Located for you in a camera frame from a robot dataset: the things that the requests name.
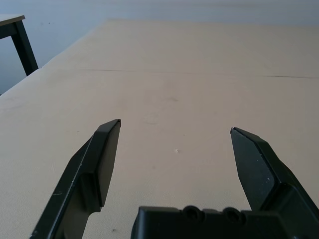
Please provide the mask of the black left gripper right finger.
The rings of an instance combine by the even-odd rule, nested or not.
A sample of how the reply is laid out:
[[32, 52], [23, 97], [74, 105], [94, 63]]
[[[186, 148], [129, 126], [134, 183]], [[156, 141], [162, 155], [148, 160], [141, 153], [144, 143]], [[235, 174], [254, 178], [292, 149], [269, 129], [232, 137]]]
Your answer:
[[230, 134], [251, 210], [277, 214], [292, 239], [317, 239], [319, 210], [293, 172], [259, 136], [237, 127]]

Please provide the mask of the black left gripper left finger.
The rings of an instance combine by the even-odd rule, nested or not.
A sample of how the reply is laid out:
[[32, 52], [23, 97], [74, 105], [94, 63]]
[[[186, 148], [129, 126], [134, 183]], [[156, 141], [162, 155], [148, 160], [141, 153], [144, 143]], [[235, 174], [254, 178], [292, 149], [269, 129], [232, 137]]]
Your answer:
[[90, 215], [105, 205], [120, 128], [120, 119], [100, 125], [71, 157], [30, 238], [82, 238]]

